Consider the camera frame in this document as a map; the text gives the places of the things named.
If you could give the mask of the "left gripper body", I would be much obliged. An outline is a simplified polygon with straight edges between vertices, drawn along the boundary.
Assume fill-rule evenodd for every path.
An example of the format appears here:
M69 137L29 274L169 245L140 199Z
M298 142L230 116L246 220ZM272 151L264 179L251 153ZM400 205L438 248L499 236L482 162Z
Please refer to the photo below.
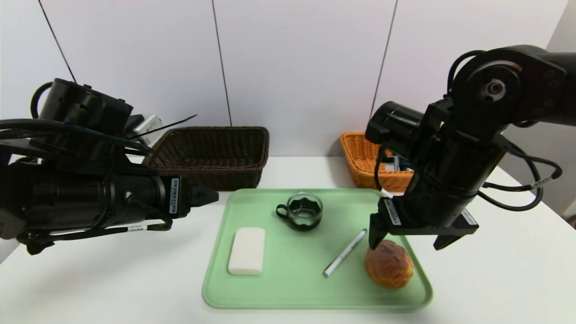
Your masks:
M168 220L185 217L189 207L184 180L175 175L127 175L122 178L122 223Z

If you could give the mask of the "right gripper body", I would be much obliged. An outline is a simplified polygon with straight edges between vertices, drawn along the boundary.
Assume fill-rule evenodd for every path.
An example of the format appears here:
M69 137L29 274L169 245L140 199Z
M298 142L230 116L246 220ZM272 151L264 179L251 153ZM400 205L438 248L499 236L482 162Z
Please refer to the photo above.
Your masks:
M478 189L415 186L404 195L381 197L377 213L387 220L387 234L441 235L473 234L479 228L466 207L477 196Z

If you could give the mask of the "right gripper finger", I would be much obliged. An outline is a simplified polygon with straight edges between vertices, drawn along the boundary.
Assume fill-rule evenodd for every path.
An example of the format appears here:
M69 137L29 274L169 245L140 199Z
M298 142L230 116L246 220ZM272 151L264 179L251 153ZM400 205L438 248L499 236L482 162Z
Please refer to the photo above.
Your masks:
M373 213L369 220L369 248L376 250L387 236L387 220L380 213Z
M433 244L434 249L436 251L440 251L440 250L446 248L447 246L450 246L451 244L455 243L460 238L461 238L461 235L455 235L455 234L438 235L438 237L436 238L436 240L434 241L434 244Z

